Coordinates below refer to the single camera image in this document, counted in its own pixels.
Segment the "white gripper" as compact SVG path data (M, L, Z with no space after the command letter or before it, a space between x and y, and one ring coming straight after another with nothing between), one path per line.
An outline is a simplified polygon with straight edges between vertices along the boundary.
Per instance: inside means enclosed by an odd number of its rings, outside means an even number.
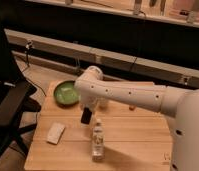
M80 108L82 111L89 109L92 113L95 113L98 103L98 97L82 94L80 96Z

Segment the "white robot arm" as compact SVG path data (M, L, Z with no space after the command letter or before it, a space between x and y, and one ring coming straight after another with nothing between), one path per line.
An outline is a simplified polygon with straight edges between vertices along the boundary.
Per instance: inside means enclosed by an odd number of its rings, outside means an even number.
M89 66L75 81L81 107L93 112L100 98L135 105L175 119L170 171L199 171L199 89L134 81L104 81Z

